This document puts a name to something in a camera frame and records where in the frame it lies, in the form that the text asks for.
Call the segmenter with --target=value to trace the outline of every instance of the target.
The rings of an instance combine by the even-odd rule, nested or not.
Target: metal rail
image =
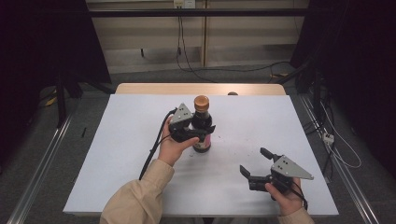
[[[306,113],[308,114],[309,118],[311,118],[312,122],[314,123],[316,129],[318,130],[319,138],[321,139],[322,131],[319,130],[318,123],[315,119],[315,113],[312,111],[312,103],[309,99],[305,99],[302,95],[300,95],[300,99],[304,105]],[[326,146],[326,150],[330,153],[330,148]],[[338,152],[337,148],[335,147],[333,150],[337,153],[340,158],[341,155]],[[348,190],[354,204],[358,208],[359,212],[361,213],[361,217],[366,224],[379,224],[378,218],[375,216],[374,209],[370,205],[369,201],[367,200],[366,196],[364,195],[363,191],[359,187],[358,183],[355,181],[352,173],[350,173],[348,167],[340,162],[337,158],[335,158],[334,154],[332,154],[332,163],[334,164],[335,168],[337,169],[341,179],[343,180],[346,189]]]
[[[90,9],[39,10],[38,16],[57,17],[302,17],[307,15],[328,16],[333,13],[329,8],[167,8],[167,9]]]
[[[79,100],[73,106],[71,112],[64,121],[64,124],[60,128],[56,129],[55,134],[53,135],[52,140],[49,143],[49,146],[47,147],[43,158],[41,159],[41,162],[37,166],[32,179],[30,180],[27,188],[25,189],[16,207],[14,208],[14,211],[12,212],[7,224],[22,224],[26,219],[29,210],[35,200],[35,196],[40,190],[40,187],[47,175],[47,172],[50,169],[52,161],[55,158],[56,152],[61,145],[62,140],[64,139],[64,135],[66,134],[66,131],[69,127],[71,118],[77,110],[78,103]]]

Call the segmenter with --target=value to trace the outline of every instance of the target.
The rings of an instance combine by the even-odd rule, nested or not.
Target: silver metal plate
[[[297,163],[286,156],[282,156],[279,160],[277,160],[272,166],[271,170],[287,177],[298,177],[310,180],[314,179],[314,177],[305,169],[297,165]]]
[[[178,123],[187,119],[191,119],[193,114],[190,112],[190,110],[187,108],[186,105],[181,103],[181,105],[178,107],[175,115],[171,119],[171,124],[172,123]]]

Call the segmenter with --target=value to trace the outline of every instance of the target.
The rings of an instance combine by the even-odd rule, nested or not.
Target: forearm
[[[314,220],[309,216],[304,208],[300,208],[299,210],[295,211],[294,213],[284,216],[278,217],[280,224],[314,224]]]
[[[163,214],[163,189],[171,180],[174,169],[155,160],[142,180],[122,186],[108,201],[101,215],[101,224],[159,223]]]

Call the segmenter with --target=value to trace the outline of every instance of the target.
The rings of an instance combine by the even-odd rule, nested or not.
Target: power strip
[[[174,0],[174,8],[195,8],[195,0]]]
[[[195,8],[195,0],[184,0],[184,8]]]
[[[184,7],[184,0],[174,0],[174,7],[175,8],[183,8]]]
[[[334,142],[334,135],[329,134],[329,133],[324,133],[322,136],[323,142],[328,144],[329,146],[332,145],[332,143]]]

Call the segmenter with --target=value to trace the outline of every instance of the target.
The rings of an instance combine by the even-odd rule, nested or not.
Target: black cable
[[[306,211],[308,211],[308,201],[306,200],[306,198],[303,194],[303,190],[294,181],[292,182],[292,184],[294,184],[297,187],[297,189],[301,192],[301,194],[298,193],[297,191],[295,191],[294,189],[290,189],[290,191],[293,192],[295,195],[297,195],[299,198],[301,198],[303,200],[304,208]]]
[[[180,66],[180,63],[178,61],[178,50],[180,49],[180,33],[181,33],[181,39],[183,41],[183,50],[184,50],[184,57],[186,58],[187,61],[187,65],[189,66],[190,70],[186,70],[184,68],[182,68]],[[187,51],[186,51],[186,44],[184,42],[184,28],[183,28],[183,19],[181,17],[178,17],[178,41],[177,41],[177,65],[178,67],[185,72],[192,72],[196,77],[208,81],[208,82],[213,82],[213,83],[217,83],[214,80],[208,79],[208,78],[204,78],[204,77],[200,77],[198,74],[195,73],[195,71],[191,68],[190,66],[190,62],[189,62],[189,58],[187,57]]]
[[[329,120],[329,122],[332,124],[332,129],[330,131],[330,133],[332,134],[332,136],[334,137],[334,141],[332,142],[332,145],[330,146],[331,150],[330,152],[327,150],[326,145],[324,144],[323,140],[322,140],[322,144],[326,150],[326,152],[328,153],[327,159],[325,161],[325,164],[322,168],[322,174],[324,175],[327,169],[327,165],[328,163],[330,163],[330,167],[331,167],[331,174],[330,174],[330,178],[329,180],[332,181],[332,174],[333,174],[333,164],[332,164],[332,154],[334,152],[334,148],[335,148],[335,135],[334,135],[334,113],[332,112],[332,106],[331,106],[331,93],[329,90],[327,90],[326,96],[323,99],[323,109],[327,110],[329,109],[331,112],[331,120]]]
[[[181,37],[182,42],[183,42],[184,56],[185,56],[185,58],[186,58],[187,65],[189,66],[190,69],[182,68],[182,67],[180,66],[179,61],[178,61],[178,54],[179,54],[179,49],[180,49],[180,37]],[[195,76],[198,77],[198,78],[200,78],[200,79],[203,79],[203,80],[206,80],[206,81],[210,81],[210,82],[215,82],[215,83],[217,83],[216,81],[213,81],[213,80],[211,80],[211,79],[200,77],[200,76],[198,76],[198,74],[196,74],[195,72],[199,72],[199,71],[254,72],[254,71],[260,71],[260,70],[263,70],[263,69],[266,69],[266,68],[270,68],[270,69],[271,69],[271,79],[272,79],[272,76],[273,76],[272,67],[273,67],[274,65],[281,64],[281,63],[290,63],[290,62],[277,62],[277,63],[272,63],[272,64],[270,64],[270,65],[266,65],[266,66],[264,66],[264,67],[253,68],[253,69],[246,69],[246,70],[226,69],[226,68],[200,68],[200,69],[193,69],[193,68],[191,67],[191,65],[190,65],[189,58],[187,57],[186,44],[185,44],[185,41],[184,41],[183,19],[182,19],[181,17],[178,17],[177,66],[179,67],[180,70],[182,70],[182,71],[184,71],[184,72],[193,72],[193,73],[195,74]]]
[[[166,137],[168,137],[168,136],[165,136],[165,137],[159,142],[160,137],[161,137],[161,133],[163,132],[163,126],[165,125],[166,120],[168,119],[168,117],[169,117],[170,115],[175,114],[176,111],[177,111],[177,108],[175,108],[174,110],[169,111],[168,114],[165,116],[165,119],[163,119],[163,124],[161,125],[161,129],[160,129],[160,131],[158,132],[157,139],[155,140],[154,146],[153,146],[152,149],[149,151],[148,158],[146,159],[145,165],[143,166],[142,172],[140,173],[139,180],[142,179],[143,174],[144,174],[144,173],[146,172],[146,170],[148,169],[149,163],[151,162],[151,159],[152,159],[152,157],[154,156],[154,153],[155,153],[155,151],[157,150],[158,145],[161,143],[161,141],[162,141],[163,139],[165,139]]]
[[[173,133],[169,133],[168,135],[166,135],[165,137],[163,137],[163,139],[161,139],[161,141],[158,143],[158,145],[160,145],[161,144],[161,142],[163,141],[163,140],[165,140],[165,138],[167,138],[167,137],[169,137],[169,136],[171,136]]]
[[[300,32],[298,31],[296,17],[293,17],[293,18],[294,18],[294,25],[296,26],[297,35],[300,36]]]
[[[294,181],[291,181],[292,184],[294,184],[295,186],[297,186],[297,188],[299,189],[299,191],[300,191],[301,193],[297,192],[295,189],[293,189],[293,188],[287,186],[286,184],[282,183],[281,181],[279,181],[279,180],[277,180],[277,179],[275,179],[275,178],[273,178],[272,181],[275,181],[277,184],[282,185],[282,187],[284,187],[284,188],[290,190],[290,192],[292,192],[293,194],[297,195],[297,197],[299,197],[301,200],[303,200],[303,207],[304,207],[304,209],[305,209],[306,211],[308,211],[308,201],[306,200],[306,198],[305,198],[305,196],[304,196],[304,194],[303,194],[303,190],[300,188],[300,186],[298,186]]]
[[[308,133],[305,133],[305,135],[309,135],[309,134],[311,134],[311,133],[315,133],[315,132],[321,130],[321,128],[323,127],[323,125],[324,125],[324,122],[322,121],[322,122],[318,125],[317,128],[315,128],[314,130],[312,130],[312,131],[310,131],[310,132],[308,132]]]
[[[271,80],[272,80],[273,76],[274,76],[274,73],[273,73],[273,71],[272,71],[272,65],[271,65],[271,66],[270,66],[270,79],[268,80],[267,83],[271,83]]]
[[[303,124],[303,127],[305,127],[306,125],[311,126],[314,122],[315,122],[314,120],[313,120],[313,121],[309,121],[309,122],[307,122],[306,124]]]

